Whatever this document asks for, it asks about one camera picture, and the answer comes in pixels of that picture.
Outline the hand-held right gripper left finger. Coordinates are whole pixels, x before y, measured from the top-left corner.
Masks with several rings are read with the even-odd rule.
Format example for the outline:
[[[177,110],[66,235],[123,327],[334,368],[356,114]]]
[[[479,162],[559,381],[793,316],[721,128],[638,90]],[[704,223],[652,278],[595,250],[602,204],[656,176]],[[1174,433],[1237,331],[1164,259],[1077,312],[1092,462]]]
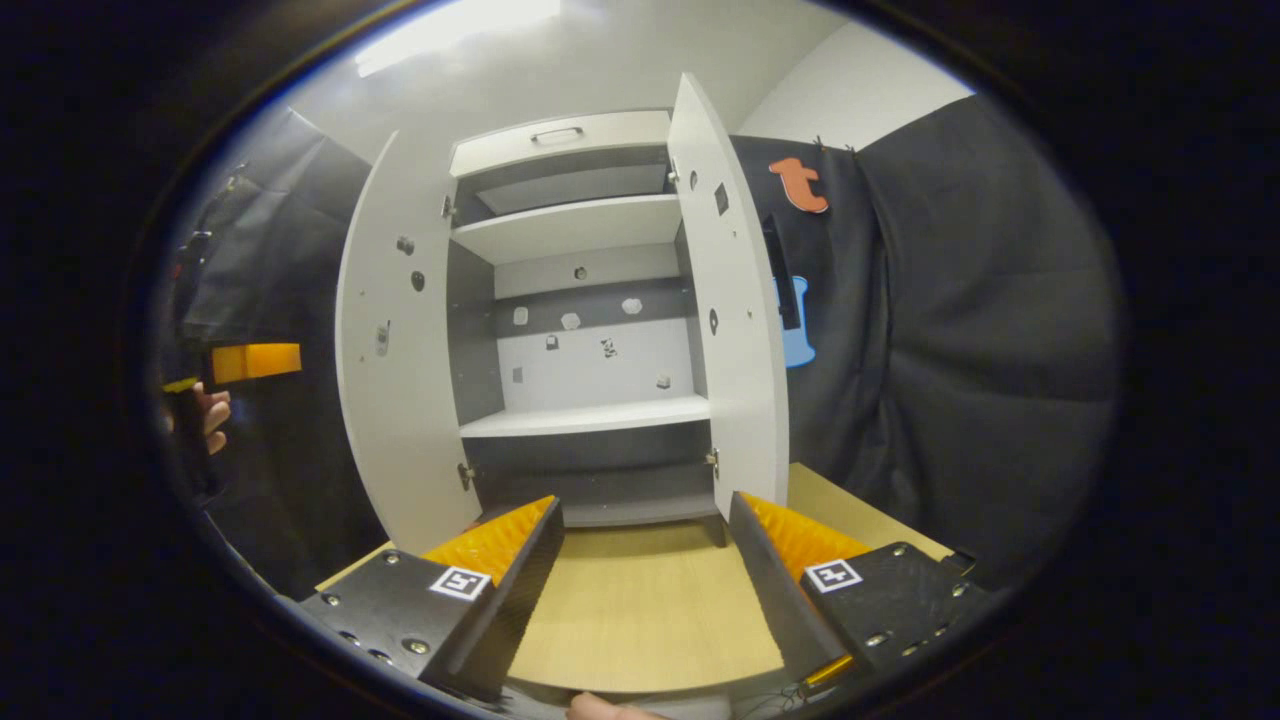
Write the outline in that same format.
[[[564,539],[545,496],[425,555],[383,550],[301,602],[376,662],[472,701],[498,701]]]

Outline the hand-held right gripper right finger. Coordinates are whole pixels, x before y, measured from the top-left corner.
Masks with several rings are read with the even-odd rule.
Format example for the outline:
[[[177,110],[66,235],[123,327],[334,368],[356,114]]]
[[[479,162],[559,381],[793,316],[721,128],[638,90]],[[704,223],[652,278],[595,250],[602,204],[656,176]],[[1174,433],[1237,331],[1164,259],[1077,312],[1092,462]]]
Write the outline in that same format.
[[[800,691],[900,675],[973,626],[989,602],[986,588],[915,544],[872,548],[744,492],[730,502],[730,534]]]

